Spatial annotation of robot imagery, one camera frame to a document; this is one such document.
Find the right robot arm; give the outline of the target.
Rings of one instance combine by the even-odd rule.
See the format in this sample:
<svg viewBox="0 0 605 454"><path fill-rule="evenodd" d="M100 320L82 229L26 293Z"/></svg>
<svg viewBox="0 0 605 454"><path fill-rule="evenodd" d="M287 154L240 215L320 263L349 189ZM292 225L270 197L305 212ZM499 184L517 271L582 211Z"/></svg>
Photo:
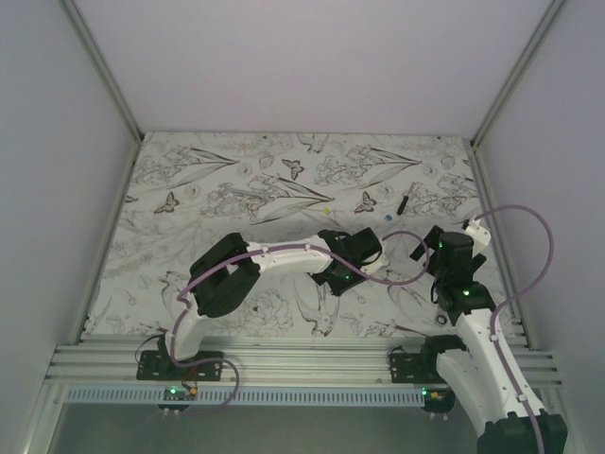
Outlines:
<svg viewBox="0 0 605 454"><path fill-rule="evenodd" d="M424 341L420 373L453 391L475 429L477 452L562 453L563 417L550 413L529 386L502 332L498 306L474 278L490 240L478 223L463 232L435 226L425 237L431 300L455 332Z"/></svg>

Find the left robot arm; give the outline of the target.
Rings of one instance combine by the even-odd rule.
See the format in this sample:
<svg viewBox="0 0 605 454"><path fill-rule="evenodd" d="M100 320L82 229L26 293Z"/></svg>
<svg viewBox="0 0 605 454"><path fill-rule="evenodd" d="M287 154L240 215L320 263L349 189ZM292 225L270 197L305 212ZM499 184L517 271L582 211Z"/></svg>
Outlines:
<svg viewBox="0 0 605 454"><path fill-rule="evenodd" d="M177 294L183 308L164 335L159 368L174 380L187 377L206 321L238 309L262 277L305 273L339 296L388 263L384 241L370 228L354 235L321 230L308 238L278 243L228 234L190 267L190 279Z"/></svg>

